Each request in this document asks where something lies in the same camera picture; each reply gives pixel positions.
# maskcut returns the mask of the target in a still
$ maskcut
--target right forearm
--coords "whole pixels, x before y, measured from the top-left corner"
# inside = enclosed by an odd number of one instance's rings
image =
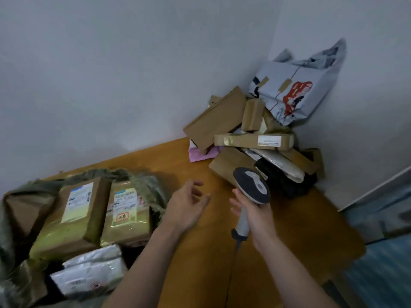
[[[280,239],[270,239],[262,254],[285,307],[338,307]]]

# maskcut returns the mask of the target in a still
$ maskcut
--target person's right hand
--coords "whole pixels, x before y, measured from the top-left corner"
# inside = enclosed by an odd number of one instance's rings
[[[240,190],[233,189],[233,193],[237,199],[230,199],[230,202],[240,209],[245,207],[247,210],[247,222],[251,230],[254,246],[262,253],[264,247],[269,244],[271,240],[277,239],[270,203],[257,206],[249,198],[244,196]],[[238,208],[232,207],[231,211],[235,215],[240,216],[241,210]]]

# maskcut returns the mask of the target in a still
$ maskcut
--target red graphic on bag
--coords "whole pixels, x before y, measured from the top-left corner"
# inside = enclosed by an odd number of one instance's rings
[[[285,103],[285,116],[289,116],[297,107],[297,104],[304,98],[312,88],[312,82],[295,82],[287,95],[283,97]]]

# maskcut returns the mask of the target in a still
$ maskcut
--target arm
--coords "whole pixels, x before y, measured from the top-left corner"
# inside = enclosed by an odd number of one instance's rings
[[[338,305],[328,297],[300,261],[277,237],[270,204],[258,207],[238,189],[234,189],[234,194],[237,200],[230,199],[230,202],[237,207],[246,208],[254,246],[264,257],[284,306],[338,308]],[[231,210],[240,215],[237,209]]]
[[[194,226],[210,202],[210,195],[198,198],[202,193],[195,185],[202,186],[203,183],[189,180],[173,193],[162,223],[102,308],[118,308],[119,303],[122,308],[157,307],[167,269],[182,233]]]

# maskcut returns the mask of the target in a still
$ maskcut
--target wooden table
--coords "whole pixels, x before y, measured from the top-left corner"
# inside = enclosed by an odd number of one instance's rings
[[[190,163],[188,146],[188,139],[182,138],[50,178],[107,167],[150,171],[170,192],[190,178],[204,181],[202,191],[211,193],[212,200],[174,254],[159,307],[224,307],[231,268],[228,307],[280,306],[267,266],[250,241],[243,244],[233,264],[235,244],[230,231],[238,219],[230,212],[233,187],[208,169],[211,160]],[[359,235],[315,188],[295,200],[272,198],[280,238],[318,283],[365,253]]]

